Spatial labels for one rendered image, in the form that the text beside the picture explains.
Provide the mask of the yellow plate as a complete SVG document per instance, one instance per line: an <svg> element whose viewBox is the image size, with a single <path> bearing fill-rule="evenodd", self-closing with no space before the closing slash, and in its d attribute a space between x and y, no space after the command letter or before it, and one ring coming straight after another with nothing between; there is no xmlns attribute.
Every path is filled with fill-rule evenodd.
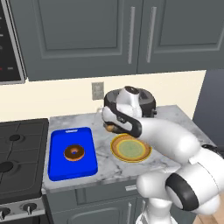
<svg viewBox="0 0 224 224"><path fill-rule="evenodd" d="M112 154L127 163L139 163L147 159L152 148L143 141L135 139L128 134L120 134L110 142Z"/></svg>

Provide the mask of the grey drawer front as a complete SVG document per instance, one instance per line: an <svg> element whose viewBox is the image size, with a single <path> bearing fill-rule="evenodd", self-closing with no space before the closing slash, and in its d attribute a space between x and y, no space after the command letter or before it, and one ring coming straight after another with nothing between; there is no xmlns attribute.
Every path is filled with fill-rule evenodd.
<svg viewBox="0 0 224 224"><path fill-rule="evenodd" d="M82 205L103 200L112 200L132 195L138 195L137 190L130 192L127 192L125 190L125 186L132 186L135 184L135 180L129 180L106 185L96 185L82 189L76 189L76 201L78 205Z"/></svg>

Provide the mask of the blue tray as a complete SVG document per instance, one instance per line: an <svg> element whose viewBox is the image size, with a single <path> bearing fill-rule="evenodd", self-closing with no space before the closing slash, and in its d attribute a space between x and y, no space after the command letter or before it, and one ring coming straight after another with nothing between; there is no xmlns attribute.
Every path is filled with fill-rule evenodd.
<svg viewBox="0 0 224 224"><path fill-rule="evenodd" d="M84 157L75 162L64 157L66 147L73 144L81 145L85 150ZM58 129L51 134L48 162L48 176L51 181L82 178L97 172L95 145L89 127Z"/></svg>

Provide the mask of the black hob knob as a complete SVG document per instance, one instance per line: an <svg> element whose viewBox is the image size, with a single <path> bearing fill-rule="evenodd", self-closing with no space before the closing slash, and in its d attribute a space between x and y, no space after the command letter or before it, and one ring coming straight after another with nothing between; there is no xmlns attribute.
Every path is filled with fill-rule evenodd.
<svg viewBox="0 0 224 224"><path fill-rule="evenodd" d="M26 211L29 215L37 208L35 203L27 203L23 206L23 210Z"/></svg>
<svg viewBox="0 0 224 224"><path fill-rule="evenodd" d="M11 210L7 207L0 208L0 220L3 221L10 212Z"/></svg>

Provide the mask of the grey wall outlet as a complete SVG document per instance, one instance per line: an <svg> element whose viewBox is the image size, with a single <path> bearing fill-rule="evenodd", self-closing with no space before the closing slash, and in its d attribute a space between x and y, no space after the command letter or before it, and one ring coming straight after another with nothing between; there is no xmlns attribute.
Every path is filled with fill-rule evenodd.
<svg viewBox="0 0 224 224"><path fill-rule="evenodd" d="M104 83L103 82L93 82L92 83L92 99L102 100L104 97Z"/></svg>

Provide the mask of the dark grey fridge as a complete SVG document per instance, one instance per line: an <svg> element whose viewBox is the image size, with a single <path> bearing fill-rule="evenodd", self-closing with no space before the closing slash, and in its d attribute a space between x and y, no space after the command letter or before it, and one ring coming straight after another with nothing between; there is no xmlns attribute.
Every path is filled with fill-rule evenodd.
<svg viewBox="0 0 224 224"><path fill-rule="evenodd" d="M224 69L207 70L193 115L216 145L224 145Z"/></svg>

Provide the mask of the chocolate glazed donut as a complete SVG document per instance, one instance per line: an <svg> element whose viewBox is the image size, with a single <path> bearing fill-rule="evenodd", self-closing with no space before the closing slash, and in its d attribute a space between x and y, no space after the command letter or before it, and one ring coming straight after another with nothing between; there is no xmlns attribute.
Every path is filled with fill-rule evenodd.
<svg viewBox="0 0 224 224"><path fill-rule="evenodd" d="M79 161L85 155L85 150L81 145L73 144L66 147L64 150L64 157L68 161Z"/></svg>

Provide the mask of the black microwave oven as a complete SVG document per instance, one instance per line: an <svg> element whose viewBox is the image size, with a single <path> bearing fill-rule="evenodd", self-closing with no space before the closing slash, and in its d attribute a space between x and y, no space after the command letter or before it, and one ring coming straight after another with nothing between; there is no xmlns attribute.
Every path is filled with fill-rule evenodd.
<svg viewBox="0 0 224 224"><path fill-rule="evenodd" d="M0 0L0 85L25 83L25 67L9 0Z"/></svg>

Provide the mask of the grey wall cupboard door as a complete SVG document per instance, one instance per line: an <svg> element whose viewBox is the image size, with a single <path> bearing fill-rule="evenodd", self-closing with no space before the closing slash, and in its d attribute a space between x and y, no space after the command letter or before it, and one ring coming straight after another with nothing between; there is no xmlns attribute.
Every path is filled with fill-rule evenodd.
<svg viewBox="0 0 224 224"><path fill-rule="evenodd" d="M151 7L157 7L150 63ZM143 0L140 74L224 68L224 0Z"/></svg>
<svg viewBox="0 0 224 224"><path fill-rule="evenodd" d="M137 72L143 0L9 0L9 6L30 81Z"/></svg>

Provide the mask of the grey base cupboard door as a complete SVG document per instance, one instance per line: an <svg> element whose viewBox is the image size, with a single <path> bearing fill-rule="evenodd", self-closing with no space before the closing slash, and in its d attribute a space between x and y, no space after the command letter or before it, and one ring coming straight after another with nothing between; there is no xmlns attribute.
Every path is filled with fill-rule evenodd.
<svg viewBox="0 0 224 224"><path fill-rule="evenodd" d="M130 222L134 223L136 198L116 199L94 203L52 214L54 224L126 224L129 202L132 204Z"/></svg>

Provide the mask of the black gas hob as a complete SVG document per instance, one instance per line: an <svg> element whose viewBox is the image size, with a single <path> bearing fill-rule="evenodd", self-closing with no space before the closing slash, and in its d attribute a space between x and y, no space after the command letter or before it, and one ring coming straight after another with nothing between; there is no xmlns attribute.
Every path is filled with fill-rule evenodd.
<svg viewBox="0 0 224 224"><path fill-rule="evenodd" d="M41 192L49 122L46 118L0 122L0 224L50 224ZM37 208L29 215L27 203Z"/></svg>

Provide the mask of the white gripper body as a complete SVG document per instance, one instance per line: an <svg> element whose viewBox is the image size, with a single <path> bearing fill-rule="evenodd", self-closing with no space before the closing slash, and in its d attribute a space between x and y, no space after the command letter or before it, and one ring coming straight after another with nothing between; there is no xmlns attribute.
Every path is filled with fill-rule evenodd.
<svg viewBox="0 0 224 224"><path fill-rule="evenodd" d="M110 110L109 107L104 107L101 112L101 118L104 122L104 126L107 125L115 125L115 130L117 129L116 127L116 115Z"/></svg>

